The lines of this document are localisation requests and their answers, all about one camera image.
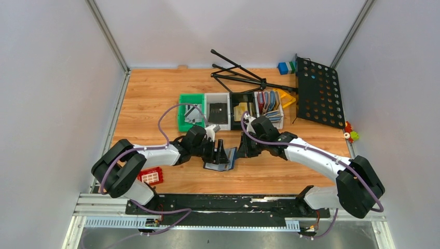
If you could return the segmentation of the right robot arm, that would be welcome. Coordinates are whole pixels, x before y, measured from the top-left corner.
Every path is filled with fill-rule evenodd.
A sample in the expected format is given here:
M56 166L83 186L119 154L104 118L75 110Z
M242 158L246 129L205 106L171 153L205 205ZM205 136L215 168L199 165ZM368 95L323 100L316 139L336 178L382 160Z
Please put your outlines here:
M342 208L356 218L365 218L370 211L384 212L380 198L386 189L367 158L329 153L293 133L279 132L265 116L255 118L244 112L240 125L238 158L257 157L265 150L272 156L305 165L335 183L334 188L311 187L304 191L304 201L310 208Z

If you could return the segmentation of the blue card holder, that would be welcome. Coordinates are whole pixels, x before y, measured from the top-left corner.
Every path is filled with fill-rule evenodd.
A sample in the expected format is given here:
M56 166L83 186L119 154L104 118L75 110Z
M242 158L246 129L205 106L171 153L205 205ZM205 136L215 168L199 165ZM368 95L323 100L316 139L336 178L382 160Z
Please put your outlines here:
M204 163L203 168L207 170L213 170L219 172L233 170L235 167L237 147L227 148L225 149L225 153L228 158L227 163L221 163L221 164Z

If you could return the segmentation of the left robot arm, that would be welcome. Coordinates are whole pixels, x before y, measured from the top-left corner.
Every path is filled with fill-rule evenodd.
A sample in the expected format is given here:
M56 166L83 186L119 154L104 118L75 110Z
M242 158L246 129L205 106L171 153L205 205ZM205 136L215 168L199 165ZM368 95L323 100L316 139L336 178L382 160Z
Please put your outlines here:
M146 205L157 195L138 179L142 170L158 166L183 164L199 157L205 164L228 168L234 149L225 149L223 140L215 140L218 125L191 127L183 136L163 146L140 146L127 139L118 141L91 168L91 174L101 189L112 198L125 197Z

